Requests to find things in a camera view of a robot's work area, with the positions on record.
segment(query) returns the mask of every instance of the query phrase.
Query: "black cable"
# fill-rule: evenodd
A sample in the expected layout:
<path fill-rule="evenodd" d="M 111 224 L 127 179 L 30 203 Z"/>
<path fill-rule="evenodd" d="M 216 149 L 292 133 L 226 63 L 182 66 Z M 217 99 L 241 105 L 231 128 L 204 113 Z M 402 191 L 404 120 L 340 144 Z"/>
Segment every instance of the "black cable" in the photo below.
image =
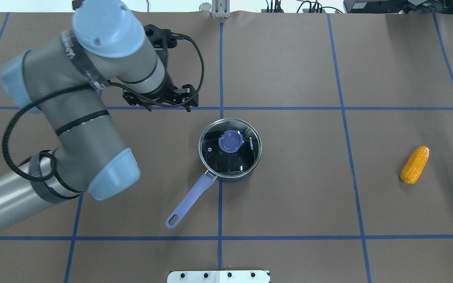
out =
<path fill-rule="evenodd" d="M 309 13 L 311 12 L 311 10 L 315 9 L 316 5 L 320 5 L 321 4 L 319 2 L 311 2 L 311 1 L 302 1 L 302 3 L 300 4 L 300 6 L 298 7 L 297 9 L 297 13 L 300 11 L 300 9 L 302 8 L 302 6 L 305 4 L 305 3 L 309 3 Z"/>
<path fill-rule="evenodd" d="M 310 1 L 302 1 L 302 3 L 300 4 L 300 7 L 298 7 L 298 10 L 296 11 L 297 13 L 300 11 L 300 9 L 302 8 L 302 6 L 303 6 L 305 3 L 309 3 L 309 9 L 311 8 L 312 4 L 311 4 Z"/>
<path fill-rule="evenodd" d="M 204 74 L 205 74 L 204 59 L 203 59 L 202 54 L 200 53 L 200 50 L 198 49 L 197 43 L 191 37 L 189 37 L 187 35 L 184 35 L 184 34 L 172 34 L 172 36 L 174 38 L 176 38 L 176 39 L 182 39 L 182 40 L 190 41 L 192 43 L 192 45 L 195 47 L 195 50 L 197 51 L 197 54 L 199 56 L 200 64 L 201 64 L 201 68 L 202 68 L 201 74 L 200 74 L 200 82 L 198 84 L 198 87 L 197 87 L 195 93 L 192 96 L 187 98 L 184 102 L 181 102 L 181 103 L 178 103 L 178 104 L 163 104 L 163 103 L 151 100 L 150 98 L 147 98 L 143 94 L 138 93 L 137 91 L 129 88 L 128 86 L 125 86 L 125 85 L 122 85 L 122 84 L 119 84 L 119 83 L 109 82 L 110 86 L 118 86 L 119 88 L 122 88 L 122 89 L 124 89 L 124 90 L 126 90 L 128 92 L 131 92 L 137 98 L 142 99 L 142 100 L 144 100 L 146 102 L 149 102 L 150 104 L 157 105 L 157 106 L 162 106 L 162 107 L 167 107 L 167 108 L 175 108 L 175 107 L 180 107 L 180 106 L 187 105 L 191 100 L 193 100 L 195 98 L 196 95 L 198 95 L 200 89 L 202 88 L 202 84 L 204 82 Z M 34 182 L 43 182 L 43 181 L 46 181 L 46 180 L 52 178 L 53 176 L 57 175 L 57 159 L 52 154 L 46 154 L 45 155 L 45 156 L 47 156 L 50 159 L 51 170 L 50 170 L 50 173 L 48 175 L 41 176 L 41 177 L 35 177 L 35 176 L 31 176 L 31 175 L 27 174 L 26 172 L 23 172 L 22 170 L 20 170 L 20 168 L 18 168 L 18 166 L 15 165 L 15 163 L 13 162 L 13 160 L 10 157 L 9 148 L 8 148 L 9 137 L 10 137 L 11 132 L 13 131 L 15 125 L 17 124 L 17 121 L 22 117 L 22 115 L 24 115 L 31 108 L 36 107 L 39 104 L 41 104 L 41 103 L 43 103 L 43 102 L 45 102 L 47 100 L 50 100 L 52 98 L 55 98 L 55 97 L 57 97 L 59 95 L 63 95 L 63 94 L 66 94 L 66 93 L 71 93 L 71 92 L 77 92 L 77 91 L 81 91 L 81 90 L 86 90 L 86 89 L 89 89 L 89 88 L 91 88 L 90 85 L 82 85 L 82 86 L 74 86 L 72 88 L 65 88 L 63 90 L 59 90 L 59 91 L 50 93 L 49 95 L 45 95 L 42 98 L 27 104 L 22 109 L 17 111 L 17 113 L 13 116 L 13 118 L 8 123 L 7 128 L 5 130 L 5 133 L 3 134 L 3 139 L 2 139 L 3 158 L 5 159 L 5 162 L 7 163 L 8 167 L 13 172 L 15 172 L 17 175 L 19 175 L 20 177 L 22 177 L 24 179 L 27 179 L 29 181 L 34 181 Z"/>
<path fill-rule="evenodd" d="M 184 34 L 178 34 L 178 33 L 173 33 L 172 36 L 176 39 L 183 39 L 183 40 L 190 41 L 192 43 L 192 45 L 195 47 L 195 50 L 197 51 L 198 57 L 200 59 L 200 65 L 201 65 L 201 69 L 202 69 L 201 74 L 200 74 L 200 82 L 198 84 L 197 89 L 195 90 L 195 93 L 192 96 L 187 98 L 184 102 L 181 102 L 178 104 L 163 104 L 160 102 L 156 102 L 155 100 L 152 100 L 152 99 L 146 97 L 145 95 L 143 95 L 123 84 L 109 82 L 109 85 L 118 86 L 119 88 L 122 88 L 122 89 L 130 92 L 131 94 L 133 94 L 135 97 L 139 98 L 140 100 L 144 100 L 145 102 L 148 102 L 148 103 L 156 105 L 156 106 L 166 107 L 166 108 L 176 108 L 176 107 L 180 107 L 180 106 L 186 106 L 189 102 L 191 102 L 195 98 L 196 95 L 198 95 L 200 89 L 202 88 L 202 84 L 204 82 L 205 64 L 204 64 L 204 59 L 202 57 L 202 53 L 200 53 L 200 50 L 198 49 L 197 44 L 191 37 L 184 35 Z"/>
<path fill-rule="evenodd" d="M 17 175 L 19 175 L 20 177 L 22 177 L 24 179 L 27 179 L 29 181 L 34 181 L 34 182 L 46 181 L 46 180 L 50 179 L 51 177 L 53 177 L 57 173 L 57 162 L 56 162 L 56 159 L 55 159 L 55 157 L 53 155 L 47 156 L 51 160 L 50 166 L 51 166 L 52 169 L 51 169 L 50 173 L 48 175 L 46 175 L 46 176 L 35 177 L 35 176 L 31 176 L 31 175 L 27 174 L 26 172 L 23 172 L 22 170 L 20 170 L 20 168 L 18 168 L 18 166 L 15 165 L 15 163 L 13 162 L 13 160 L 11 159 L 11 157 L 9 155 L 9 149 L 8 149 L 9 136 L 11 135 L 11 131 L 13 131 L 13 128 L 17 124 L 17 121 L 20 119 L 20 117 L 22 117 L 22 115 L 24 115 L 24 113 L 29 111 L 31 108 L 36 107 L 39 104 L 41 104 L 41 103 L 43 103 L 43 102 L 45 102 L 47 100 L 50 100 L 50 99 L 52 99 L 54 97 L 57 97 L 59 95 L 63 95 L 63 94 L 66 94 L 66 93 L 71 93 L 71 92 L 76 92 L 76 91 L 81 91 L 81 90 L 86 90 L 86 89 L 89 89 L 89 88 L 91 88 L 90 85 L 74 86 L 72 88 L 65 88 L 63 90 L 50 93 L 49 95 L 45 95 L 42 98 L 27 104 L 26 106 L 24 106 L 24 108 L 20 109 L 13 116 L 13 118 L 10 120 L 10 122 L 7 125 L 5 133 L 3 134 L 3 140 L 2 140 L 3 158 L 5 159 L 5 162 L 7 163 L 8 167 L 13 172 L 15 172 Z"/>
<path fill-rule="evenodd" d="M 322 12 L 322 9 L 324 9 L 324 8 L 335 9 L 336 11 L 338 11 L 338 13 L 343 14 L 343 11 L 340 11 L 339 9 L 337 9 L 337 8 L 335 8 L 335 7 L 330 7 L 330 6 L 321 7 L 321 8 L 320 8 L 320 9 L 321 9 L 321 12 Z"/>
<path fill-rule="evenodd" d="M 317 10 L 319 10 L 319 6 L 322 6 L 319 2 L 314 2 L 314 6 L 312 6 L 312 9 L 309 9 L 309 13 L 315 13 Z"/>

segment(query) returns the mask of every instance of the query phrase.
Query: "white metal plate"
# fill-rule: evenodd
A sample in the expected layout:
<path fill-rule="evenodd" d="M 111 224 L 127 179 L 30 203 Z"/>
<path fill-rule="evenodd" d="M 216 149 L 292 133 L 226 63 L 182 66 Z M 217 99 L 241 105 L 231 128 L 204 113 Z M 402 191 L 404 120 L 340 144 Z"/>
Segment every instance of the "white metal plate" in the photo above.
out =
<path fill-rule="evenodd" d="M 167 283 L 270 283 L 270 271 L 206 270 L 201 272 L 171 272 L 167 276 Z"/>

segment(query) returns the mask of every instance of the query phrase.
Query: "pot handle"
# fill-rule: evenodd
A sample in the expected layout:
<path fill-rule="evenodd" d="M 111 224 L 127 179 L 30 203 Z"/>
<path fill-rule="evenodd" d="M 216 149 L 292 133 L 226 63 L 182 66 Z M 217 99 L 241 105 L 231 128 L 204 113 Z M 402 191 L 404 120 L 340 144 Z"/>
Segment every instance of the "pot handle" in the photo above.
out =
<path fill-rule="evenodd" d="M 214 176 L 209 171 L 200 176 L 192 189 L 186 194 L 184 199 L 178 204 L 176 209 L 169 215 L 165 222 L 165 226 L 169 229 L 174 229 L 181 222 L 183 217 L 192 208 L 198 198 L 216 181 L 217 176 Z"/>

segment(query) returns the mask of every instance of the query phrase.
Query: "corn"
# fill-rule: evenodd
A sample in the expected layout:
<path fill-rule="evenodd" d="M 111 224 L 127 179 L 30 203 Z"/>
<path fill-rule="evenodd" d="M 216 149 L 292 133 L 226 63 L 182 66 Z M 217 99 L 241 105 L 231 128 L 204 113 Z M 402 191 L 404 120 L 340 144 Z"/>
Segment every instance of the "corn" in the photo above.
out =
<path fill-rule="evenodd" d="M 412 156 L 408 159 L 408 162 L 401 170 L 400 178 L 408 184 L 415 184 L 419 179 L 424 166 L 426 165 L 427 159 L 429 158 L 429 148 L 426 146 L 419 147 Z"/>

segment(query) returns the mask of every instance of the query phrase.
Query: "lid handle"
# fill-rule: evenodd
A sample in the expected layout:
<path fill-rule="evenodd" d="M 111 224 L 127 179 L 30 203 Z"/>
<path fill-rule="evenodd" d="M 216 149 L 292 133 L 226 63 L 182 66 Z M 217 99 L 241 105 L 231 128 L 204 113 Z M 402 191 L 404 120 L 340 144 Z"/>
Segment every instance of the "lid handle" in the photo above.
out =
<path fill-rule="evenodd" d="M 234 153 L 241 148 L 244 140 L 241 133 L 234 130 L 226 130 L 218 140 L 219 147 L 226 153 Z"/>

